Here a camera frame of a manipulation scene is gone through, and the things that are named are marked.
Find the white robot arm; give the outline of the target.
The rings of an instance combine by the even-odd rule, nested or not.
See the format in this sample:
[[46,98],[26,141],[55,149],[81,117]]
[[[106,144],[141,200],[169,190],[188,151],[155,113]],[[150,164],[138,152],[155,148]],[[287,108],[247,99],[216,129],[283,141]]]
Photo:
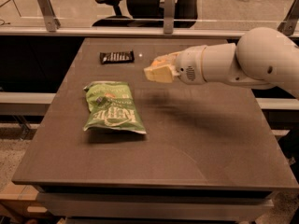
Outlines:
[[188,85],[279,87],[299,98],[299,47],[277,30],[254,28],[237,43],[193,46],[158,56],[144,73],[147,80],[160,83],[179,78]]

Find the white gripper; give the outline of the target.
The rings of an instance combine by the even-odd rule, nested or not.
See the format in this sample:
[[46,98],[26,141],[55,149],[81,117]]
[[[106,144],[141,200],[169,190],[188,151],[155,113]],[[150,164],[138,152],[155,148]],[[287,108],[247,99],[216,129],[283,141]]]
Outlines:
[[203,76],[202,64],[206,45],[189,47],[181,52],[165,54],[167,63],[149,66],[144,69],[147,80],[159,83],[172,83],[175,77],[188,85],[202,85],[206,81]]

